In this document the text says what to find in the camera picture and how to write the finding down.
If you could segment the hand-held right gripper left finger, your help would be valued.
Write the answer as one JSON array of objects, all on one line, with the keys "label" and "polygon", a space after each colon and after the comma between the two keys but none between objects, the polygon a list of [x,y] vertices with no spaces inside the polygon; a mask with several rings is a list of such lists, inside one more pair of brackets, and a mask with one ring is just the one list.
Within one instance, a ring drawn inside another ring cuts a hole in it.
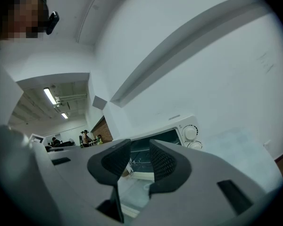
[{"label": "hand-held right gripper left finger", "polygon": [[118,180],[130,159],[129,139],[49,153],[33,143],[42,181],[57,212],[57,226],[123,226]]}]

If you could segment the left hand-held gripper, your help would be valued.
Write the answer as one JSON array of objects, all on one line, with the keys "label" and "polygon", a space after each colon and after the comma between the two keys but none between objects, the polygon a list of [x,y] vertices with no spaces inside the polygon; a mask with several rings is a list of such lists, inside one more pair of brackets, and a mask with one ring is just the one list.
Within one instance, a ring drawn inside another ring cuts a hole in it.
[{"label": "left hand-held gripper", "polygon": [[29,137],[29,144],[30,147],[34,151],[47,151],[46,146],[47,146],[47,139],[46,137],[37,135],[37,134],[31,134]]}]

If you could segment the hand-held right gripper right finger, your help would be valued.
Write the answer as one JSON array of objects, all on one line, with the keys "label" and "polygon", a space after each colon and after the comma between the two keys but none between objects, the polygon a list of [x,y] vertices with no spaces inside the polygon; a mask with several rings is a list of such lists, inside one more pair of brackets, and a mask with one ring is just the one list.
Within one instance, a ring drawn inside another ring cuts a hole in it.
[{"label": "hand-held right gripper right finger", "polygon": [[132,226],[252,226],[279,192],[222,158],[151,140],[154,183]]}]

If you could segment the white toaster oven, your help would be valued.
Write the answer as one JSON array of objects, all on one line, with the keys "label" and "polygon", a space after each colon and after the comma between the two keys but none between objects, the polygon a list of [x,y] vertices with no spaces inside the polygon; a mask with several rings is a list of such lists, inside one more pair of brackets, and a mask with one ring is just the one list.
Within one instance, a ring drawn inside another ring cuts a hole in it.
[{"label": "white toaster oven", "polygon": [[150,162],[150,140],[161,140],[192,149],[202,149],[200,126],[194,115],[178,115],[165,124],[151,126],[147,131],[132,136],[131,155],[127,166],[130,176],[135,179],[154,180],[154,173],[134,172],[132,161]]}]

